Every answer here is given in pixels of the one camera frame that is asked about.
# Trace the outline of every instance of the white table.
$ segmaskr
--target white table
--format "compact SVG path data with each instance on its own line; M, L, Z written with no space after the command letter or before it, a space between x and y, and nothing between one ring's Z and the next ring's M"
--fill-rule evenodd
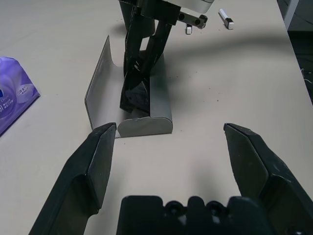
M173 133L115 141L104 204L86 235L115 234L127 195L184 204L239 195L225 122L259 133L313 198L313 109L276 0L216 0L207 15L190 36L178 23L166 46ZM19 60L42 95L0 138L0 234L30 231L90 132L84 95L108 34L122 65L121 19L115 0L0 2L0 54Z

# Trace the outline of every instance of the tissue package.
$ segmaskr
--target tissue package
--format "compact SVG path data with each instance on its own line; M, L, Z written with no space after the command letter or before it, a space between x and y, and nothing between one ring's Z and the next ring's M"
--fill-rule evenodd
M39 96L18 61L0 57L0 135Z

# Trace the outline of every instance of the white marker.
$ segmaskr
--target white marker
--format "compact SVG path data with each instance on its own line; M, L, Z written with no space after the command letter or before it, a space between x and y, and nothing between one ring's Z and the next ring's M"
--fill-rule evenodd
M234 22L233 22L233 20L226 15L226 13L224 12L223 9L219 10L219 15L220 15L221 19L223 20L223 23L225 24L226 28L234 29Z

